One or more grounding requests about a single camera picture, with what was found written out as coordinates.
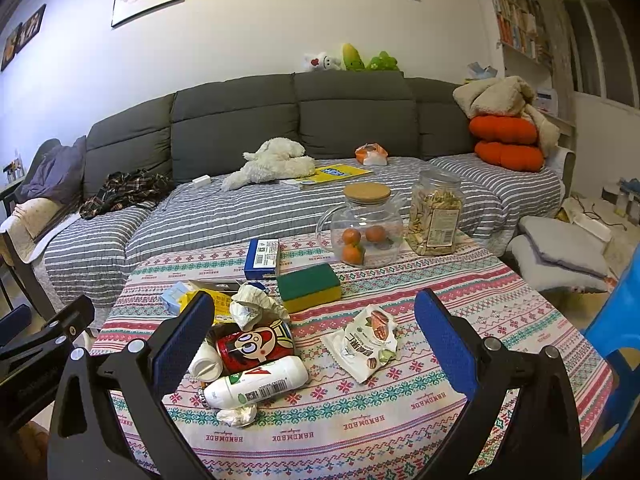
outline green plush toy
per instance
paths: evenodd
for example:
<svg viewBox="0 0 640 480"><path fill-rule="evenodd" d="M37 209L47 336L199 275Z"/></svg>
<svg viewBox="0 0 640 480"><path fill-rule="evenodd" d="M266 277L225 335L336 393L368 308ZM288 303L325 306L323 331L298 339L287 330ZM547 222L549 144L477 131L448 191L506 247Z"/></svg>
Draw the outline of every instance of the green plush toy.
<svg viewBox="0 0 640 480"><path fill-rule="evenodd" d="M364 63L360 54L351 43L345 43L342 46L342 57L344 59L344 67L347 70L364 70Z"/></svg>
<svg viewBox="0 0 640 480"><path fill-rule="evenodd" d="M374 57L367 65L367 70L400 70L398 68L398 60L383 50Z"/></svg>

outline cork lid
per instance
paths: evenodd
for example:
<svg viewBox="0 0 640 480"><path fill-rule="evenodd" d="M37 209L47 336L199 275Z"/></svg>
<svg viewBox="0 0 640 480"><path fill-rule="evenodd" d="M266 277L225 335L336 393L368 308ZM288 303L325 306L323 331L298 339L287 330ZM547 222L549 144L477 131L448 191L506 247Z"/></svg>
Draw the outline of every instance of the cork lid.
<svg viewBox="0 0 640 480"><path fill-rule="evenodd" d="M379 204L391 196L391 189L377 182L359 182L345 186L344 195L356 204Z"/></svg>

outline patterned tablecloth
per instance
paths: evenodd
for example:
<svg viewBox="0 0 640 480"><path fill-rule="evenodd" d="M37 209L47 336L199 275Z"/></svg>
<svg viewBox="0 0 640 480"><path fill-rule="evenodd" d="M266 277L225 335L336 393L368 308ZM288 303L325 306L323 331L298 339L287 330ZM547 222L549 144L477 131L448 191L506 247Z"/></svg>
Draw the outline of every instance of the patterned tablecloth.
<svg viewBox="0 0 640 480"><path fill-rule="evenodd" d="M568 369L584 442L609 395L612 374L580 333L520 277L464 235L455 254L420 258L404 246L399 261L376 270L332 264L343 298L292 316L310 382L258 407L255 423L230 428L202 405L199 383L186 376L163 400L200 459L217 478L412 478L452 427L465 397L446 380L414 318L416 293L430 286L481 336L510 349L558 347ZM284 238L281 269L331 261L311 235ZM242 277L246 244L153 257L130 276L93 354L147 338L168 317L159 294L186 279ZM264 282L277 294L274 282ZM343 327L374 304L398 322L398 358L357 384L329 355L322 334ZM153 467L122 396L114 403L138 461ZM509 394L477 466L489 463L510 420Z"/></svg>

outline red can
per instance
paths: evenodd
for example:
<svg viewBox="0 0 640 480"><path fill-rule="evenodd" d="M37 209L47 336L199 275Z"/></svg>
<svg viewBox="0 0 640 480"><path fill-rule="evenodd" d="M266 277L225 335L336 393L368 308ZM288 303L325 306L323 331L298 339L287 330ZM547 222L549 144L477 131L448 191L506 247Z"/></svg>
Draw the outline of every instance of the red can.
<svg viewBox="0 0 640 480"><path fill-rule="evenodd" d="M251 332L236 332L220 338L216 345L230 374L251 370L295 353L291 330L281 319Z"/></svg>

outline sofa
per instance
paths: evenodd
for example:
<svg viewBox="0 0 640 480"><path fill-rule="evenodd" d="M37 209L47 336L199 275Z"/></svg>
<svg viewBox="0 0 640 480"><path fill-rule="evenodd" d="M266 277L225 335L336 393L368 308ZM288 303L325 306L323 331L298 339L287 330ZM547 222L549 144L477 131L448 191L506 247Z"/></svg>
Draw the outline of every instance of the sofa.
<svg viewBox="0 0 640 480"><path fill-rule="evenodd" d="M87 135L83 199L108 174L139 168L172 177L177 188L153 210L132 206L74 221L31 266L18 262L30 285L40 288L36 307L57 311L85 294L100 328L127 277L150 258L312 232L322 213L344 199L344 183L220 191L224 176L244 164L242 152L273 137L299 141L318 165L356 164L358 146L380 143L389 165L361 179L403 193L404 216L421 170L434 164L458 173L465 195L461 229L500 255L518 220L554 213L570 181L549 168L517 173L479 160L467 118L452 98L455 87L400 72L251 76L180 90L101 120ZM194 189L191 180L203 174L212 184Z"/></svg>

